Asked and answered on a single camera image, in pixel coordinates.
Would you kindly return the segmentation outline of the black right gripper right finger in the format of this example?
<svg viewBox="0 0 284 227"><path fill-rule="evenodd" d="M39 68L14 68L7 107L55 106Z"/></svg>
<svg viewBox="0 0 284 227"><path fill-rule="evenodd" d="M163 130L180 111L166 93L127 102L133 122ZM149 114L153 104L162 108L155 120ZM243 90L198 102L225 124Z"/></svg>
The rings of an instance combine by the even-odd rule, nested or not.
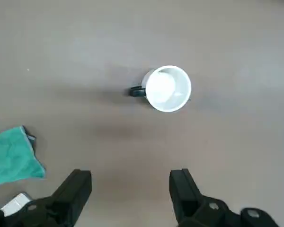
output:
<svg viewBox="0 0 284 227"><path fill-rule="evenodd" d="M170 171L169 193L179 227L278 226L261 209L247 207L237 214L224 201L201 194L188 169Z"/></svg>

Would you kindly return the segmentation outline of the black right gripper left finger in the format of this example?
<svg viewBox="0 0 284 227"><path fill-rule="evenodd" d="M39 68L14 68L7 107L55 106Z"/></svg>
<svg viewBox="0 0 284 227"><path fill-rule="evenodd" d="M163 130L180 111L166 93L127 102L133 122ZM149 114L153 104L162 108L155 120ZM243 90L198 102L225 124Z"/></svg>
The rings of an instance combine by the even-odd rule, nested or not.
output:
<svg viewBox="0 0 284 227"><path fill-rule="evenodd" d="M51 196L32 200L10 216L0 210L0 227L73 227L91 192L91 172L75 169Z"/></svg>

